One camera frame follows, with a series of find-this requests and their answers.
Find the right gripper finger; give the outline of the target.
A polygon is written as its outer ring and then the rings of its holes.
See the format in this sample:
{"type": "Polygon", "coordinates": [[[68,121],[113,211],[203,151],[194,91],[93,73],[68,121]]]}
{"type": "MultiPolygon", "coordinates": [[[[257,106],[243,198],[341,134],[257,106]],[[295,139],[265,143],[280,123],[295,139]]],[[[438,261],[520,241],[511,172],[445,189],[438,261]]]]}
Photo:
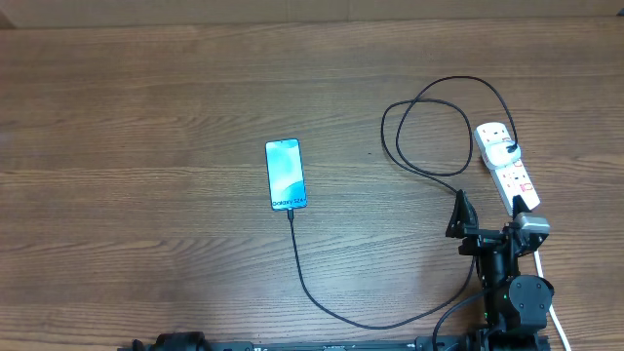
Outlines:
{"type": "Polygon", "coordinates": [[[458,190],[455,196],[454,208],[448,222],[446,236],[463,239],[474,235],[479,230],[479,219],[473,205],[467,198],[466,192],[458,190]]]}
{"type": "Polygon", "coordinates": [[[512,217],[517,217],[522,213],[530,213],[531,209],[521,195],[516,195],[512,199],[512,217]]]}

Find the blue Samsung Galaxy smartphone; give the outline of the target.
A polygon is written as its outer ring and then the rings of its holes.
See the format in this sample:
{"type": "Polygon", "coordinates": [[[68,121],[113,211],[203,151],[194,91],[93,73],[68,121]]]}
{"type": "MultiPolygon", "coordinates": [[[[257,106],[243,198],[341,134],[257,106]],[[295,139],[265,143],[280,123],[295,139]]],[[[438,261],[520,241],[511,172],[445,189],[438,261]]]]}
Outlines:
{"type": "Polygon", "coordinates": [[[265,156],[272,210],[305,208],[307,194],[299,140],[267,141],[265,156]]]}

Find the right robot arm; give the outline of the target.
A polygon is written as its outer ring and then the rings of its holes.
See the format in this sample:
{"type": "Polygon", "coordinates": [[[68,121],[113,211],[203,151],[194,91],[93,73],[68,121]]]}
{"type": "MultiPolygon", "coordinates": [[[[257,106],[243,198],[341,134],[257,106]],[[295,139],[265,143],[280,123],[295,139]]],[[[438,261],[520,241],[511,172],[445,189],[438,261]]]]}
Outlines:
{"type": "Polygon", "coordinates": [[[512,220],[500,230],[479,226],[476,210],[464,191],[455,196],[446,235],[460,239],[458,253],[473,258],[482,290],[453,305],[432,333],[432,346],[449,350],[548,350],[548,338],[538,333],[547,327],[547,313],[555,289],[539,275],[523,275],[519,258],[535,254],[550,234],[544,217],[528,208],[523,198],[512,201],[512,220]],[[462,336],[440,341],[443,321],[452,313],[482,300],[486,323],[462,336]]]}

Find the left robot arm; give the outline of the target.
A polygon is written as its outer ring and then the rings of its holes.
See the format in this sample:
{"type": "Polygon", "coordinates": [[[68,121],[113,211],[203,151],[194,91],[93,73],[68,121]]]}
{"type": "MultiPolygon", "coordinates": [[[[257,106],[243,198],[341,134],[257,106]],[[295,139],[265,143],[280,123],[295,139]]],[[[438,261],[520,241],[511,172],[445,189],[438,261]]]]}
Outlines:
{"type": "Polygon", "coordinates": [[[131,351],[211,351],[209,342],[200,331],[162,333],[152,344],[135,339],[131,351]]]}

